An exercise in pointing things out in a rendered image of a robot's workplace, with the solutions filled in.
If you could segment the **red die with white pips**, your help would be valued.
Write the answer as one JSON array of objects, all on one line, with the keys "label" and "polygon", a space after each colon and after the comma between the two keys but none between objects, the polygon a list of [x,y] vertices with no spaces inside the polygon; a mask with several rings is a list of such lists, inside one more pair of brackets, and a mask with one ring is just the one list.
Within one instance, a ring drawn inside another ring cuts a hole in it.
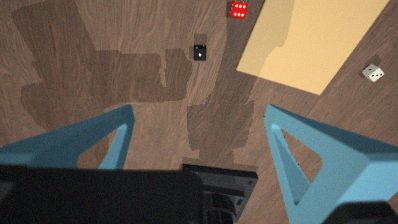
[{"label": "red die with white pips", "polygon": [[247,12],[248,3],[240,1],[232,1],[230,16],[233,18],[244,19]]}]

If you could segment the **tan flat mat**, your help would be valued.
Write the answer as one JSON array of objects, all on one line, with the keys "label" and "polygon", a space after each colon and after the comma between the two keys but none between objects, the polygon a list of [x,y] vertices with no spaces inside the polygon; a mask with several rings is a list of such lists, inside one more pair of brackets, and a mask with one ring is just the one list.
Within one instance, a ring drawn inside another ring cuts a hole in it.
[{"label": "tan flat mat", "polygon": [[389,0],[265,0],[237,71],[320,95]]}]

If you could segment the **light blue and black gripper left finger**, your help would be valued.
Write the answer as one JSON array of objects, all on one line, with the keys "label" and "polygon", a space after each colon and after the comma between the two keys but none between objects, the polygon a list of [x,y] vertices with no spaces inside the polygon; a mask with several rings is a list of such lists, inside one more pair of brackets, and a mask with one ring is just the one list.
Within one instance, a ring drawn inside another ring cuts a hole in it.
[{"label": "light blue and black gripper left finger", "polygon": [[98,169],[123,169],[135,117],[126,104],[96,117],[0,147],[0,164],[39,168],[78,168],[78,157],[118,129]]}]

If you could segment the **black die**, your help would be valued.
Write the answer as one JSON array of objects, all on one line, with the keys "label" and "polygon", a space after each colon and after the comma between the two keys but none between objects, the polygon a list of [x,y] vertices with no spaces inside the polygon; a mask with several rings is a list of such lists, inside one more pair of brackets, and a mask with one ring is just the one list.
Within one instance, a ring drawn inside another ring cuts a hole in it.
[{"label": "black die", "polygon": [[206,61],[206,45],[194,45],[194,61]]}]

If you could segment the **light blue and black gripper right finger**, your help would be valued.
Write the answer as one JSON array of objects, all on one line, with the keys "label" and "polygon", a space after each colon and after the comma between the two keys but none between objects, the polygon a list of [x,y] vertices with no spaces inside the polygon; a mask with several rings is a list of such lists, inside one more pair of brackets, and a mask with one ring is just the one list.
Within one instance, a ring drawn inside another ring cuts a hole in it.
[{"label": "light blue and black gripper right finger", "polygon": [[[344,203],[388,201],[398,192],[398,146],[268,104],[267,138],[290,224],[321,224]],[[281,129],[320,155],[310,184]]]}]

